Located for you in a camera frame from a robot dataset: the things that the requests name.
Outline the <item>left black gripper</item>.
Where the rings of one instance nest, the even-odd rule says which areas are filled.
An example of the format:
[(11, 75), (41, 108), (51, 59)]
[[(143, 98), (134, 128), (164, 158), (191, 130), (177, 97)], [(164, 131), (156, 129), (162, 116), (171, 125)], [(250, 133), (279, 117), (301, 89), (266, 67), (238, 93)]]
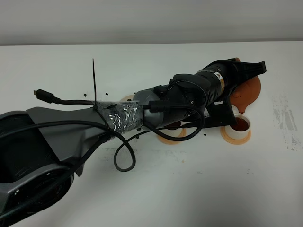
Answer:
[(236, 87), (266, 73), (265, 62), (216, 60), (195, 74), (176, 74), (161, 86), (160, 99), (171, 104), (192, 105), (203, 112), (211, 103), (230, 97)]

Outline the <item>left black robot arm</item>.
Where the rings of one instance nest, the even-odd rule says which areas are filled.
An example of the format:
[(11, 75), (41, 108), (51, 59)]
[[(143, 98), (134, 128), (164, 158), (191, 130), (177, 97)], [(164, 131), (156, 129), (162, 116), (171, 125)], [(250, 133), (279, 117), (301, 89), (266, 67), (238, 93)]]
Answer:
[(204, 128), (235, 125), (259, 95), (264, 62), (216, 60), (195, 74), (177, 74), (168, 84), (141, 90), (127, 101), (62, 100), (44, 90), (37, 99), (82, 105), (61, 111), (34, 107), (0, 116), (0, 224), (11, 226), (58, 202), (80, 176), (93, 152), (112, 138), (150, 131), (169, 141), (185, 141)]

